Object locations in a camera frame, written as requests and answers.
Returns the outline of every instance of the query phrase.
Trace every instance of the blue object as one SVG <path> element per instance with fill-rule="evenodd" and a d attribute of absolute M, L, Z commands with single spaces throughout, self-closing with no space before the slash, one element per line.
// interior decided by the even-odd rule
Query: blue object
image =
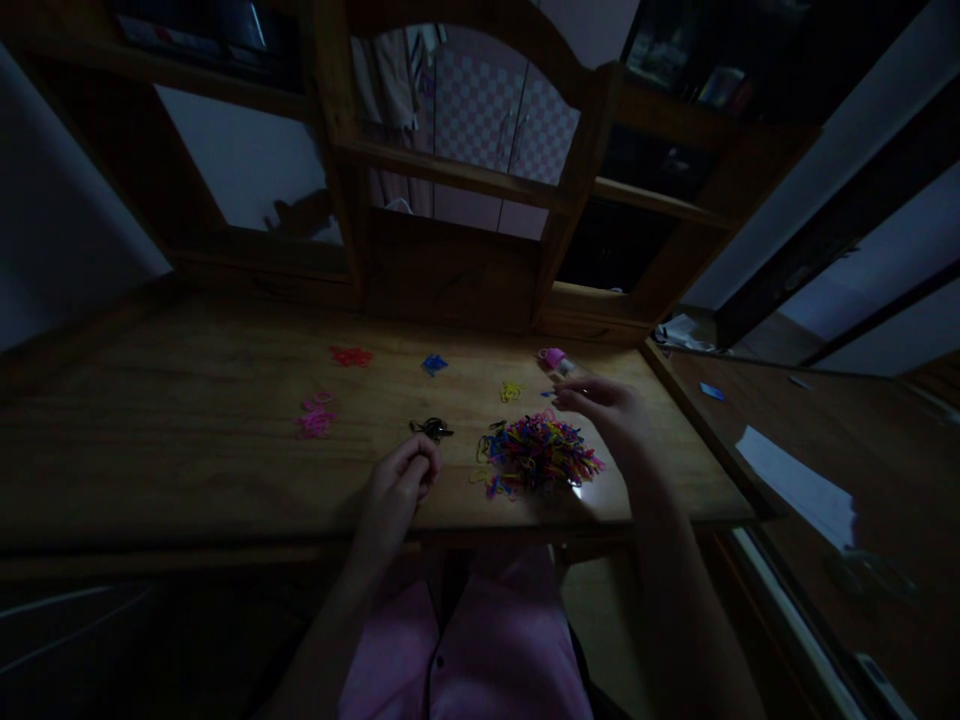
<path fill-rule="evenodd" d="M 449 366 L 449 363 L 444 362 L 439 355 L 427 355 L 427 359 L 423 361 L 423 369 L 430 374 L 430 377 L 436 377 L 437 372 Z"/>
<path fill-rule="evenodd" d="M 718 388 L 715 388 L 713 385 L 707 385 L 706 383 L 700 383 L 700 391 L 701 391 L 704 395 L 709 395 L 709 396 L 712 397 L 712 398 L 716 398 L 716 399 L 719 400 L 720 402 L 723 402 L 724 400 L 726 400 L 726 398 L 723 396 L 723 393 L 720 392 L 720 390 L 719 390 Z"/>

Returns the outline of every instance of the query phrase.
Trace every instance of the hand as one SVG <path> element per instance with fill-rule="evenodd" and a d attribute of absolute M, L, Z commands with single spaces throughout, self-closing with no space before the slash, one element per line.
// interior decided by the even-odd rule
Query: hand
<path fill-rule="evenodd" d="M 636 388 L 602 377 L 589 377 L 554 386 L 558 410 L 573 411 L 592 422 L 631 491 L 634 480 L 651 473 L 665 477 L 656 434 L 643 398 Z"/>
<path fill-rule="evenodd" d="M 385 571 L 400 551 L 410 521 L 440 473 L 440 450 L 417 433 L 378 462 L 367 481 L 352 557 Z"/>

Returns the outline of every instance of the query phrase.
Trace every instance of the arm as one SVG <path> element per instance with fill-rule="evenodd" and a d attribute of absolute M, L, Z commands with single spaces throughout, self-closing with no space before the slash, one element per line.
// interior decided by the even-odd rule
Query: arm
<path fill-rule="evenodd" d="M 373 598 L 439 472 L 440 451 L 422 434 L 374 467 L 347 562 L 263 717 L 337 716 Z"/>
<path fill-rule="evenodd" d="M 700 557 L 639 393 L 603 378 L 557 385 L 554 404 L 585 415 L 623 474 L 640 555 L 648 663 L 671 717 L 763 718 L 746 658 Z"/>

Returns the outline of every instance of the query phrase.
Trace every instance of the pink clothing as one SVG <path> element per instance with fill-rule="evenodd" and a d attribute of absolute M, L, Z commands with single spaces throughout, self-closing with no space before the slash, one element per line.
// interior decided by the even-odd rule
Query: pink clothing
<path fill-rule="evenodd" d="M 340 717 L 424 716 L 593 717 L 546 547 L 480 551 L 442 638 L 424 580 L 374 611 Z"/>

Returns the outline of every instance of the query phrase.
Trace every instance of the wooden desk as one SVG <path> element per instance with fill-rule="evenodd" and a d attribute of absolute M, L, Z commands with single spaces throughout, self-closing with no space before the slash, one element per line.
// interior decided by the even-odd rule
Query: wooden desk
<path fill-rule="evenodd" d="M 611 466 L 581 497 L 509 502 L 468 482 L 491 422 L 548 405 L 534 354 L 561 341 L 417 326 L 269 301 L 193 296 L 136 325 L 0 408 L 0 529 L 7 555 L 223 548 L 347 536 L 372 463 L 439 416 L 444 469 L 413 536 L 510 533 L 542 540 L 621 530 L 625 489 Z M 331 346 L 373 353 L 340 367 Z M 695 523 L 753 510 L 636 350 L 562 341 L 586 367 L 640 387 Z M 450 366 L 430 378 L 420 364 Z M 504 380 L 524 383 L 504 404 Z M 297 440 L 300 403 L 332 392 L 328 439 Z M 569 416 L 598 455 L 596 430 Z"/>
<path fill-rule="evenodd" d="M 873 657 L 919 717 L 955 717 L 960 428 L 892 380 L 682 353 L 670 364 L 689 391 L 699 394 L 701 381 L 723 391 L 725 402 L 701 397 L 727 442 L 749 424 L 853 495 L 857 546 L 896 562 L 919 588 L 915 602 L 842 591 L 824 566 L 833 547 L 795 514 L 762 533 L 846 652 Z"/>

